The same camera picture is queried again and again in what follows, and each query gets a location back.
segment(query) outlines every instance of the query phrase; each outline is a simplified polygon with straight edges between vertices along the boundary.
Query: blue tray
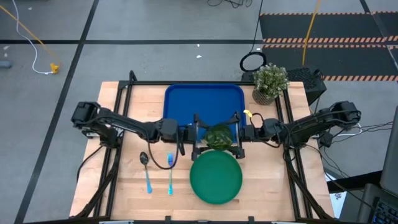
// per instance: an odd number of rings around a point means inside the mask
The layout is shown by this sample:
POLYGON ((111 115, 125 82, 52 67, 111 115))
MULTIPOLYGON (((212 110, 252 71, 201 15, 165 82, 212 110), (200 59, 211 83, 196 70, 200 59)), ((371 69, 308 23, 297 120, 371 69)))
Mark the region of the blue tray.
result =
MULTIPOLYGON (((243 91, 232 84, 175 84, 166 89, 163 118, 172 118, 178 125, 193 123, 193 115, 207 125, 216 125, 229 120, 235 112, 241 114, 241 126, 246 125, 243 91)), ((236 142, 236 130, 230 125, 236 142)), ((205 130, 199 130, 203 139, 205 130)))

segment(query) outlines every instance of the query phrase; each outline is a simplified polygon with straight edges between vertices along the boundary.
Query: green bowl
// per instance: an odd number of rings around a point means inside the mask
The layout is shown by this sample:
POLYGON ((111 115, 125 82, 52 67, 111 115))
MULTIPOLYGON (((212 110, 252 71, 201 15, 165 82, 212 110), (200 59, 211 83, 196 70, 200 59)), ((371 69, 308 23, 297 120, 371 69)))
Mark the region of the green bowl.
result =
POLYGON ((226 152, 200 155, 190 171, 194 193, 203 201, 221 205, 234 199, 242 187, 243 175, 236 159, 226 152))

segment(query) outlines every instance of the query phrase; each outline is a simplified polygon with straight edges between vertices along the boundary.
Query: wooden table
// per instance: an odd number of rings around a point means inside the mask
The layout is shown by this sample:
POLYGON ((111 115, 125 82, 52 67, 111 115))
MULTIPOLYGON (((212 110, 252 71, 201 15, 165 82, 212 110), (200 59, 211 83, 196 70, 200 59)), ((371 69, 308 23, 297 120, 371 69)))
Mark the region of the wooden table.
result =
MULTIPOLYGON (((117 86, 117 82, 102 83, 98 97, 101 106, 109 109, 114 107, 117 86)), ((133 86, 128 116, 139 121, 159 120, 163 114, 164 93, 167 87, 133 86)), ((275 103, 269 106, 258 105, 251 97, 253 86, 241 86, 241 88, 244 92, 246 109, 252 113, 258 112, 264 118, 277 118, 275 103)), ((294 119, 310 114, 301 82, 290 83, 289 96, 294 119)), ((125 93, 121 101, 120 114, 123 110, 124 97, 125 93)), ((283 98, 281 102, 284 119, 287 121, 283 98)), ((261 126, 258 116, 253 118, 253 121, 257 127, 261 126)), ((310 140, 308 144, 317 147, 314 140, 310 140)), ((98 145, 98 138, 88 140, 85 157, 98 148, 98 145)), ((294 220, 288 174, 282 159, 282 147, 275 149, 259 142, 245 142, 243 147, 246 158, 238 160, 244 177, 239 194, 224 205, 210 205, 201 201, 190 186, 189 173, 193 163, 190 160, 191 146, 185 146, 186 155, 178 157, 177 165, 173 169, 172 196, 167 194, 169 172, 160 170, 153 162, 149 162, 148 170, 153 193, 148 194, 144 166, 139 161, 139 153, 147 152, 147 143, 133 133, 126 133, 111 218, 164 220, 165 216, 170 215, 172 220, 243 221, 248 220, 248 216, 254 216, 257 221, 294 220)), ((158 142, 152 144, 151 149, 156 161, 162 166, 167 166, 167 153, 175 152, 175 145, 158 142)), ((70 215, 77 214, 98 188, 104 152, 105 150, 99 152, 82 168, 70 215)), ((333 216, 319 153, 309 147, 302 149, 301 153, 309 191, 325 211, 333 216)), ((302 194, 298 188, 297 192, 301 216, 305 217, 302 194)), ((105 213, 107 198, 108 191, 104 193, 102 215, 105 213)))

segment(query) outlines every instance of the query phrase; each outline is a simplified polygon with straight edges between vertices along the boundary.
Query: yellow wire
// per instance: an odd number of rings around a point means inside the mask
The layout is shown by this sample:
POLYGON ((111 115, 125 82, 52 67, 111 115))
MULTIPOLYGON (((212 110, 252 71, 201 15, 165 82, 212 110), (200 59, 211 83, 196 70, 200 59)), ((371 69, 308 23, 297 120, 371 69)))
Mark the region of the yellow wire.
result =
POLYGON ((318 2, 317 2, 317 7, 315 8, 315 12, 314 12, 313 15, 312 15, 310 27, 308 28, 307 37, 306 37, 305 40, 304 40, 304 51, 303 51, 303 61, 302 61, 302 65, 304 65, 304 63, 305 63, 305 52, 307 51, 307 42, 308 42, 308 38, 310 37, 310 33, 311 33, 311 29, 312 29, 312 24, 313 24, 313 21, 315 20, 315 15, 316 15, 317 12, 318 12, 320 3, 321 3, 321 0, 318 0, 318 2))
POLYGON ((17 21, 19 23, 19 25, 21 25, 22 28, 24 28, 26 30, 26 32, 29 33, 29 35, 31 35, 35 40, 37 40, 44 48, 44 50, 49 53, 49 55, 51 55, 53 58, 57 59, 58 61, 58 66, 61 66, 61 60, 60 58, 53 53, 50 49, 47 48, 47 46, 45 44, 43 44, 43 42, 37 38, 24 24, 22 24, 20 21, 17 20, 17 18, 11 14, 11 12, 9 12, 6 8, 4 8, 3 6, 0 6, 0 9, 2 9, 4 12, 6 12, 7 14, 9 14, 15 21, 17 21))

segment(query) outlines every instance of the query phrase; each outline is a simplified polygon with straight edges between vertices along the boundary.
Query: metal spoon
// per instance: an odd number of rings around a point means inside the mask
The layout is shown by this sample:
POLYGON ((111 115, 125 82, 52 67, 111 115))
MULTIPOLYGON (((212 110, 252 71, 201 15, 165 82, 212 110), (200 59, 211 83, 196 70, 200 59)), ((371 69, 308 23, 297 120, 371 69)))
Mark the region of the metal spoon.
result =
POLYGON ((147 179, 147 191, 148 191, 148 194, 151 194, 152 193, 152 187, 150 186, 148 169, 147 169, 147 164, 149 162, 148 155, 145 152, 141 152, 139 154, 139 160, 145 166, 145 175, 146 175, 146 179, 147 179))

